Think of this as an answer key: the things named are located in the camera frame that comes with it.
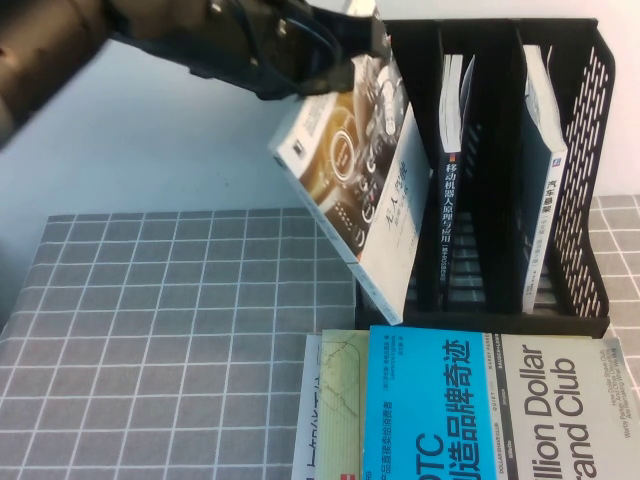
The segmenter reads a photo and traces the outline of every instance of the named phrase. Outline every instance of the white book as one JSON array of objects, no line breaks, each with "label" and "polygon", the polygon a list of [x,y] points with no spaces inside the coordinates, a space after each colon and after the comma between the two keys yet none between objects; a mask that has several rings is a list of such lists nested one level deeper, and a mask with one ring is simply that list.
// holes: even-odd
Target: white book
[{"label": "white book", "polygon": [[558,192],[567,158],[558,104],[540,47],[526,45],[525,108],[522,122],[522,155],[518,225],[524,245],[522,311],[533,313],[544,256],[553,226]]},{"label": "white book", "polygon": [[438,165],[440,195],[440,298],[446,298],[451,277],[453,231],[456,222],[460,174],[463,168],[462,136],[468,113],[475,58],[462,72],[463,55],[445,55],[439,103],[441,152]]},{"label": "white book", "polygon": [[[352,15],[375,3],[353,0]],[[295,102],[270,150],[391,324],[402,322],[431,170],[393,58],[353,59],[352,92]]]},{"label": "white book", "polygon": [[445,55],[440,93],[440,140],[444,153],[458,153],[462,149],[462,119],[460,117],[460,82],[462,55]]},{"label": "white book", "polygon": [[307,335],[291,480],[314,480],[316,478],[321,360],[322,336]]}]

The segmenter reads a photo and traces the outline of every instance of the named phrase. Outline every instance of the black robotic arm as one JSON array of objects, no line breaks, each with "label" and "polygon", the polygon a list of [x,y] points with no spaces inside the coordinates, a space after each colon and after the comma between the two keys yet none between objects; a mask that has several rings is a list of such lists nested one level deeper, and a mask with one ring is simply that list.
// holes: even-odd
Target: black robotic arm
[{"label": "black robotic arm", "polygon": [[377,17],[304,0],[3,0],[0,147],[109,39],[263,100],[353,88],[351,59],[389,54]]}]

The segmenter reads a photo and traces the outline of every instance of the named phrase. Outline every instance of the book cover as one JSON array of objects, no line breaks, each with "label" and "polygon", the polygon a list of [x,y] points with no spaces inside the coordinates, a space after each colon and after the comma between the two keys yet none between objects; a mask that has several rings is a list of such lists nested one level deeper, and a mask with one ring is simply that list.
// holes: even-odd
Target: book cover
[{"label": "book cover", "polygon": [[316,480],[360,480],[369,332],[322,332]]},{"label": "book cover", "polygon": [[[370,0],[347,9],[374,11]],[[270,149],[373,303],[397,324],[430,168],[393,54],[353,63],[354,90],[295,102]]]},{"label": "book cover", "polygon": [[640,423],[617,339],[372,327],[367,480],[627,478]]},{"label": "book cover", "polygon": [[307,335],[291,480],[315,480],[322,336]]},{"label": "book cover", "polygon": [[516,169],[516,221],[521,246],[522,311],[533,313],[553,225],[567,146],[540,47],[525,45],[527,83],[520,163]]}]

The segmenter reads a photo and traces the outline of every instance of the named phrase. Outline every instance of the mesh side panel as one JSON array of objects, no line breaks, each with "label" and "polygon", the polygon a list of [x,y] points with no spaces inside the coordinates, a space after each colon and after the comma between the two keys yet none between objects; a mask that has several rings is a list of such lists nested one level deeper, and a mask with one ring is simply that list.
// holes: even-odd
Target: mesh side panel
[{"label": "mesh side panel", "polygon": [[589,243],[589,206],[613,92],[613,58],[597,44],[585,66],[573,119],[565,138],[569,153],[553,233],[553,248],[568,287],[574,314],[604,317],[608,300]]}]

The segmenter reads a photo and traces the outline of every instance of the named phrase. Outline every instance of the book spine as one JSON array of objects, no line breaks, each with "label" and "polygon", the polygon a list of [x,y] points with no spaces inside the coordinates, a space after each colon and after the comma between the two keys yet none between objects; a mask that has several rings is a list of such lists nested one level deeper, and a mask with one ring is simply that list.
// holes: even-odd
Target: book spine
[{"label": "book spine", "polygon": [[533,313],[533,307],[535,306],[540,274],[542,273],[547,244],[549,243],[549,234],[553,226],[558,191],[562,182],[566,158],[566,150],[551,156],[544,193],[540,202],[536,233],[531,247],[529,267],[527,268],[527,275],[525,277],[524,292],[522,295],[523,313]]},{"label": "book spine", "polygon": [[447,303],[453,258],[453,228],[460,181],[460,154],[446,153],[439,168],[440,183],[440,303]]}]

